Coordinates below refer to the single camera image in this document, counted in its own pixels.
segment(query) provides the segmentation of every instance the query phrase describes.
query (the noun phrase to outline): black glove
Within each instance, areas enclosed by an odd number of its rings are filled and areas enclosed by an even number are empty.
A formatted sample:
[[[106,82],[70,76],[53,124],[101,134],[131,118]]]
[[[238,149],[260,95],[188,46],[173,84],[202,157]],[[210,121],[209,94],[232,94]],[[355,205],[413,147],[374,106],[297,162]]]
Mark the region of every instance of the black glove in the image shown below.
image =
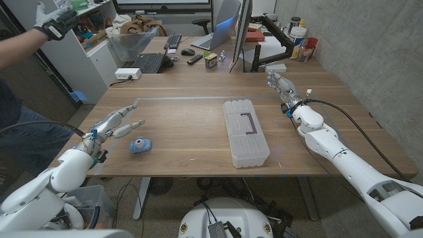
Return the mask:
[[[66,9],[58,9],[52,13],[44,14],[46,6],[38,2],[35,29],[43,32],[48,40],[61,40],[65,34],[78,25],[77,12]]]

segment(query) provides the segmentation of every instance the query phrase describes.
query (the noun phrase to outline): bottle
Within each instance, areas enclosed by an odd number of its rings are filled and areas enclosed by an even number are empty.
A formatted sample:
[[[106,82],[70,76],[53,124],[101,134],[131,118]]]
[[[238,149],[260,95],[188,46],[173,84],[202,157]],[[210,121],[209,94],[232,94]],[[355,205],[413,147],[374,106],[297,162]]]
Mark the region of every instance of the bottle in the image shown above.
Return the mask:
[[[300,27],[304,27],[304,28],[305,28],[304,19],[302,19],[302,20],[299,22],[299,25],[298,25],[298,26],[300,26]]]
[[[301,20],[301,18],[299,18],[299,17],[292,17],[291,18],[291,21],[288,23],[288,25],[283,30],[283,32],[285,33],[286,36],[289,37],[289,34],[291,33],[292,28],[295,27],[295,26],[298,26],[300,20]]]
[[[293,51],[292,56],[289,57],[290,59],[296,59],[298,57],[299,53],[299,45],[304,40],[305,33],[307,32],[307,29],[301,26],[293,27],[291,30],[291,34],[289,34],[289,37],[293,41]]]

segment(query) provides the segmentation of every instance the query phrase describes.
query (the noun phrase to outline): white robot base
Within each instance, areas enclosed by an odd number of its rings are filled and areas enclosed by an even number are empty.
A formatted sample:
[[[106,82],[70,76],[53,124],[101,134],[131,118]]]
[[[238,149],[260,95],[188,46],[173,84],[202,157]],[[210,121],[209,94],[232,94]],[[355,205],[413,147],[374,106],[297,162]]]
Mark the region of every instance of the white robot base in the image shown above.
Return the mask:
[[[205,201],[217,221],[229,221],[242,237],[272,238],[272,228],[267,217],[253,205],[236,198],[213,198]],[[210,221],[215,223],[210,213]],[[209,218],[206,207],[197,205],[182,219],[178,232],[179,238],[210,237],[208,231]],[[226,237],[232,237],[228,229]]]

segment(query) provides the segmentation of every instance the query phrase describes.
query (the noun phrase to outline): wooden table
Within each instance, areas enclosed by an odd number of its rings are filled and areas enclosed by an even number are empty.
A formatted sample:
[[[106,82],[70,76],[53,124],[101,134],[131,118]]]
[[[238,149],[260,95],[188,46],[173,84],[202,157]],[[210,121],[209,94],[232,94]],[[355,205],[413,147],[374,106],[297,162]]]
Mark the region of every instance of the wooden table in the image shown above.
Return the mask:
[[[229,66],[233,58],[235,39],[212,52],[226,52],[226,59],[217,67],[206,69],[204,60],[194,65],[186,63],[192,56],[182,56],[180,51],[192,48],[196,54],[203,50],[189,45],[197,38],[180,43],[176,54],[179,61],[163,73],[145,74],[140,79],[109,88],[79,127],[87,131],[95,122],[113,110],[136,104],[137,109],[128,113],[121,126],[138,120],[146,123],[124,138],[110,138],[102,147],[109,151],[108,159],[96,165],[89,176],[143,177],[139,189],[141,203],[135,203],[134,219],[139,219],[145,201],[149,177],[285,177],[296,176],[303,192],[305,205],[312,220],[318,219],[307,176],[328,176],[301,144],[286,115],[282,114],[277,92],[267,86],[267,74],[242,73],[243,61],[239,59],[232,73]],[[156,37],[144,53],[164,52],[167,37]],[[245,44],[245,51],[254,44]],[[333,73],[327,73],[311,58],[306,63],[291,59],[281,62],[287,66],[282,75],[290,79],[300,94],[312,89],[312,99],[325,100],[343,108],[363,128],[376,146],[406,176],[418,170],[401,148],[379,127],[367,110]],[[250,63],[245,64],[249,71]],[[232,166],[229,139],[223,115],[227,100],[250,99],[254,105],[262,131],[270,148],[270,156],[261,167],[236,169]],[[322,114],[325,122],[338,130],[338,135],[357,155],[386,175],[395,172],[380,158],[363,135],[340,112],[317,103],[309,104]],[[130,142],[138,136],[150,139],[151,151],[131,154]],[[75,145],[80,138],[74,135],[60,155]],[[316,158],[332,174],[339,172],[323,157]],[[55,160],[50,166],[58,166]]]

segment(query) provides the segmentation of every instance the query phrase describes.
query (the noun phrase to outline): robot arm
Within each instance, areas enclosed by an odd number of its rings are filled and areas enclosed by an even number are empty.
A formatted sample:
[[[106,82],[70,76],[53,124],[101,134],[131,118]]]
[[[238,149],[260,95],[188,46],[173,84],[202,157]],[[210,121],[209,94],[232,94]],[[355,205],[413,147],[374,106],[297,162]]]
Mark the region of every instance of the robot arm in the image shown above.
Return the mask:
[[[297,130],[310,150],[340,171],[392,237],[422,227],[423,187],[382,175],[339,141],[323,117],[299,98],[291,81],[273,72],[268,79],[269,86],[279,92],[286,114],[300,123]]]
[[[0,231],[39,229],[54,218],[65,204],[56,193],[79,188],[87,171],[105,161],[107,151],[102,150],[101,144],[111,136],[124,137],[145,123],[140,120],[112,131],[133,109],[135,106],[127,106],[99,120],[77,145],[58,158],[58,167],[46,169],[7,197],[1,205],[4,214],[0,216]]]

